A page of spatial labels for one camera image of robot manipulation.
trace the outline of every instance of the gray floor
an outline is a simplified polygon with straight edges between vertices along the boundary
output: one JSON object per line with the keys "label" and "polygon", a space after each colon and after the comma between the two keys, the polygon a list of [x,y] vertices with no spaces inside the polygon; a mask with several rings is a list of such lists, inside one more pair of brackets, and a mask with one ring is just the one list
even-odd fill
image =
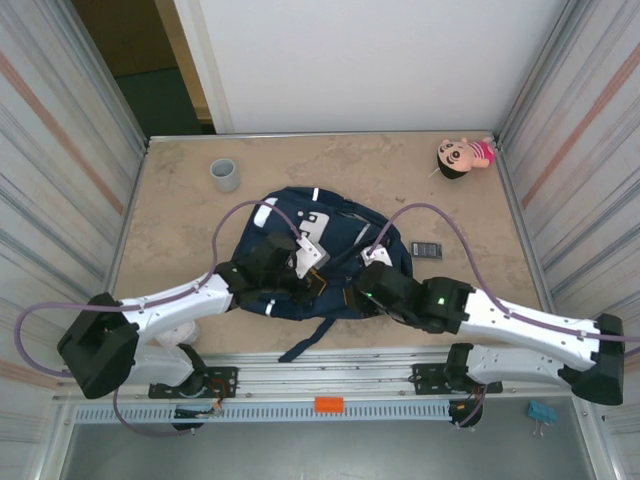
{"label": "gray floor", "polygon": [[76,427],[62,478],[350,480],[595,478],[569,398],[542,400],[558,423],[532,436],[528,400],[488,402],[475,432],[444,422],[205,425],[195,437]]}

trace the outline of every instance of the backpack strap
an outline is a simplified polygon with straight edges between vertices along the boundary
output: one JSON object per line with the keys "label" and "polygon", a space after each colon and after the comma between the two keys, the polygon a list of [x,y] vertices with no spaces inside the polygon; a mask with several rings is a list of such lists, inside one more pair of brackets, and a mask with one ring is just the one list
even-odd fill
{"label": "backpack strap", "polygon": [[318,343],[334,323],[336,323],[335,318],[325,318],[324,322],[322,322],[320,326],[316,328],[316,331],[313,332],[313,334],[309,338],[307,338],[306,340],[302,340],[301,342],[298,342],[296,345],[294,345],[278,359],[278,362],[288,363],[294,361],[307,348]]}

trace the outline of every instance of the beige tabletop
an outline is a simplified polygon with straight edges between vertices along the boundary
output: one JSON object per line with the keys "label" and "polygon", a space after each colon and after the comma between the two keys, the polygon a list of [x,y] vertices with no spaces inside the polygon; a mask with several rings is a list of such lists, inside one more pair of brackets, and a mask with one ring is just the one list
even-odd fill
{"label": "beige tabletop", "polygon": [[[449,213],[475,253],[480,270],[500,297],[538,308],[497,169],[474,170],[448,180],[436,168],[444,138],[481,139],[479,132],[294,136],[203,137],[152,143],[133,212],[116,298],[142,296],[195,279],[211,263],[210,240],[234,205],[258,200],[286,186],[337,192],[390,216],[413,202]],[[232,158],[241,175],[233,193],[218,193],[211,163]],[[230,258],[251,207],[239,211],[220,235],[220,260]],[[465,253],[435,213],[414,210],[396,223],[406,245],[435,241],[444,259],[414,259],[414,277],[449,276],[477,285]],[[198,320],[200,353],[283,351],[307,338],[319,319],[302,322],[243,310]],[[461,335],[429,335],[387,317],[339,320],[314,348],[398,347],[451,344]]]}

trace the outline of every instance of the corrugated metal wall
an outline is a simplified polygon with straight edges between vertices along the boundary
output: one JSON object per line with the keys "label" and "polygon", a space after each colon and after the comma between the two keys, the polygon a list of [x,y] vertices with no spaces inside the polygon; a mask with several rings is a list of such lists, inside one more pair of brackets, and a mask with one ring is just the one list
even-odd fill
{"label": "corrugated metal wall", "polygon": [[[102,290],[144,139],[67,3],[0,2],[0,477],[29,474],[56,380],[13,345],[18,312]],[[55,350],[72,312],[43,311],[27,349]]]}
{"label": "corrugated metal wall", "polygon": [[[502,132],[508,170],[559,312],[640,334],[640,2],[583,2]],[[640,360],[607,413],[640,478]]]}

